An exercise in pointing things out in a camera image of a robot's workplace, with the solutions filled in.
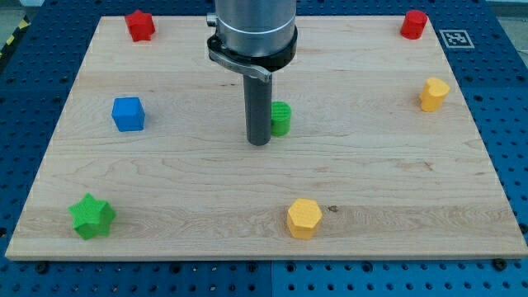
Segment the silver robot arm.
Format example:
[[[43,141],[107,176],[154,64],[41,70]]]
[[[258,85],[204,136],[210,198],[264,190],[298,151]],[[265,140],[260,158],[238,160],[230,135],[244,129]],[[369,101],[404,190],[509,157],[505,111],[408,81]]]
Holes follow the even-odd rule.
[[[206,16],[214,34],[209,57],[220,66],[264,83],[295,56],[295,0],[214,0]]]

